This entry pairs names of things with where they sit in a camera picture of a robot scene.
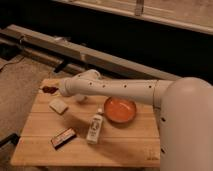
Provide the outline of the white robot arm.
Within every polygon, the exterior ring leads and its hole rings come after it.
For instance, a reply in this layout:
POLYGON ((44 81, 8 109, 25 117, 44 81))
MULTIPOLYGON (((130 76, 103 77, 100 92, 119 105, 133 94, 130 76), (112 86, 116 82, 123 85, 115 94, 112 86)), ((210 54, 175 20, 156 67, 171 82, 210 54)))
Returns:
POLYGON ((104 95, 160 110, 160 171, 213 171, 213 85, 195 77, 175 81, 103 79, 88 70, 59 82, 63 96, 104 95))

